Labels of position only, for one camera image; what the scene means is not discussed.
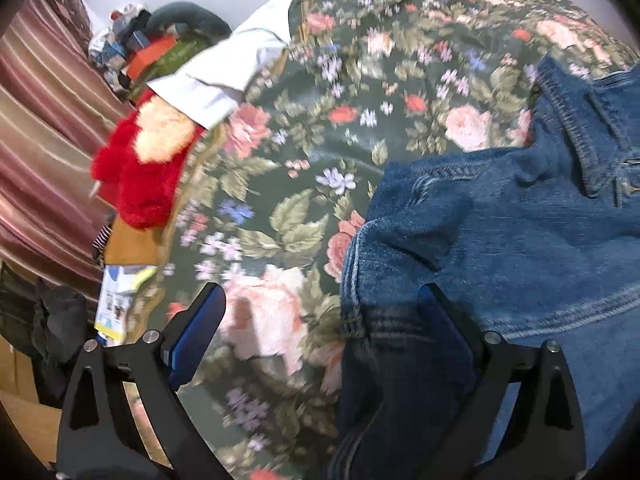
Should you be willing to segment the blue denim jacket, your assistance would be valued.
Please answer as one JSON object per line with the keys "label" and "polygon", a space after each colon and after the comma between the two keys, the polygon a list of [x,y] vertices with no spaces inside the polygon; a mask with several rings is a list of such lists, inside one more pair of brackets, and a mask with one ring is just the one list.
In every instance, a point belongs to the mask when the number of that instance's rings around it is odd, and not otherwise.
{"label": "blue denim jacket", "polygon": [[522,352],[481,463],[609,477],[639,411],[639,73],[537,68],[527,148],[387,167],[341,281],[340,443],[330,479],[423,479],[454,419],[423,286]]}

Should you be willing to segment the illustrated paper sheets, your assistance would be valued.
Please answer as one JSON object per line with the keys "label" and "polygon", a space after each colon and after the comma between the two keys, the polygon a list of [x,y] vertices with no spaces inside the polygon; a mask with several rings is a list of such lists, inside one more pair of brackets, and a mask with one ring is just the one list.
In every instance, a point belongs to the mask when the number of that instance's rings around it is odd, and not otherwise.
{"label": "illustrated paper sheets", "polygon": [[156,266],[106,266],[96,308],[94,328],[101,344],[123,344],[127,316],[140,286],[156,272]]}

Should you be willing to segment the brown wooden board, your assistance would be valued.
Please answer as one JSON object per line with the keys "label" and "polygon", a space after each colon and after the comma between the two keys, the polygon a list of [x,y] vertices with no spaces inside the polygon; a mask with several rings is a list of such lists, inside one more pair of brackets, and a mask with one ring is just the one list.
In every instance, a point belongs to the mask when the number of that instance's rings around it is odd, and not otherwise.
{"label": "brown wooden board", "polygon": [[163,230],[137,230],[116,216],[104,249],[104,262],[108,266],[156,266]]}

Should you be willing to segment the red plush toy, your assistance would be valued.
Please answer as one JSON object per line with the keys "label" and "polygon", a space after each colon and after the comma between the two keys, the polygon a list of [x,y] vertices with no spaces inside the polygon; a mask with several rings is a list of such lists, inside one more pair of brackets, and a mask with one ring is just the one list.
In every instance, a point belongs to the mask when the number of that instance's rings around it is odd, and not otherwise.
{"label": "red plush toy", "polygon": [[98,196],[137,230],[164,226],[186,156],[204,128],[148,89],[94,155]]}

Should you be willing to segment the striped pink curtain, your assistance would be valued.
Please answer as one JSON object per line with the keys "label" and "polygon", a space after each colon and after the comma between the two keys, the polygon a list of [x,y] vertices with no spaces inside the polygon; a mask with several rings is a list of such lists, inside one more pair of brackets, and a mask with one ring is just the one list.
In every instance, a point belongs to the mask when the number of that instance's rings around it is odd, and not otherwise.
{"label": "striped pink curtain", "polygon": [[1,37],[1,259],[98,293],[93,155],[130,110],[87,55],[82,0],[24,0]]}

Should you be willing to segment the white pillow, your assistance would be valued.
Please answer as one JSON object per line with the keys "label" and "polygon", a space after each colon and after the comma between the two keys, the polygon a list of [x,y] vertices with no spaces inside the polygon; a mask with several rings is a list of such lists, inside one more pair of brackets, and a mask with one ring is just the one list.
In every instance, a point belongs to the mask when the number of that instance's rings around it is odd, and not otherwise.
{"label": "white pillow", "polygon": [[268,0],[232,34],[148,87],[205,129],[216,126],[244,100],[253,77],[291,42],[293,0]]}

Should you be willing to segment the orange box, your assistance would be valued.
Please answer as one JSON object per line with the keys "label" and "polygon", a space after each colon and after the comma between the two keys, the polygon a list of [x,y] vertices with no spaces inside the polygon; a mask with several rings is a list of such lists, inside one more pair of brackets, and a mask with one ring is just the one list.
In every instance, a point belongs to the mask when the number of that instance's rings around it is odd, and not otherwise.
{"label": "orange box", "polygon": [[176,42],[177,40],[175,40],[173,36],[165,36],[154,40],[149,47],[145,47],[135,53],[130,58],[130,63],[127,65],[127,76],[131,80],[137,80],[148,67],[153,65],[159,58],[168,52]]}

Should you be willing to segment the green storage box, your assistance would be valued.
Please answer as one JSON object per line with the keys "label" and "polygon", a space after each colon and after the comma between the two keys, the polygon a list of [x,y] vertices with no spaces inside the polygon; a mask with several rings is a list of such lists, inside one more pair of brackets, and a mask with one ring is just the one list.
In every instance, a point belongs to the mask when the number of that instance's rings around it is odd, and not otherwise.
{"label": "green storage box", "polygon": [[126,93],[125,100],[137,102],[149,81],[175,73],[179,67],[212,45],[206,38],[196,35],[176,40],[176,44],[153,65],[148,67],[137,80],[129,78],[130,87]]}

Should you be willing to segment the clutter pile on box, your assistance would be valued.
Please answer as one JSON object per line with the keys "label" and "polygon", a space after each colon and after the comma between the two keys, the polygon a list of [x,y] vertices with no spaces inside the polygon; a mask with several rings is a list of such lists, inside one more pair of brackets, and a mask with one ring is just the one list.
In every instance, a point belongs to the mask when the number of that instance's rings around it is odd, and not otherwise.
{"label": "clutter pile on box", "polygon": [[111,13],[111,24],[97,32],[88,45],[88,58],[116,96],[131,84],[128,66],[140,50],[149,47],[145,27],[151,13],[144,6],[128,3]]}

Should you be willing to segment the floral bed cover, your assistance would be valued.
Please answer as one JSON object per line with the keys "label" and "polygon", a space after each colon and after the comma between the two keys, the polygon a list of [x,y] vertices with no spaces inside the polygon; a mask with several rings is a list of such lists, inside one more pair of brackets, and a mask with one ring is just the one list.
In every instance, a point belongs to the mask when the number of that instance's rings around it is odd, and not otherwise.
{"label": "floral bed cover", "polygon": [[545,55],[578,76],[639,58],[570,0],[293,0],[290,29],[186,160],[131,322],[159,330],[224,286],[178,396],[235,479],[312,479],[334,452],[343,258],[385,166],[522,146]]}

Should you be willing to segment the grey neck pillow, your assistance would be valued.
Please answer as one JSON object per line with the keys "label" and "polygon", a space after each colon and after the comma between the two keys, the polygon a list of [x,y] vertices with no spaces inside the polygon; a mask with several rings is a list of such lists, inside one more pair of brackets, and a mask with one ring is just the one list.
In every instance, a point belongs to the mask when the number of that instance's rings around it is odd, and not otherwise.
{"label": "grey neck pillow", "polygon": [[231,27],[217,14],[198,4],[178,1],[153,11],[146,22],[144,33],[149,39],[196,35],[216,44],[231,35]]}

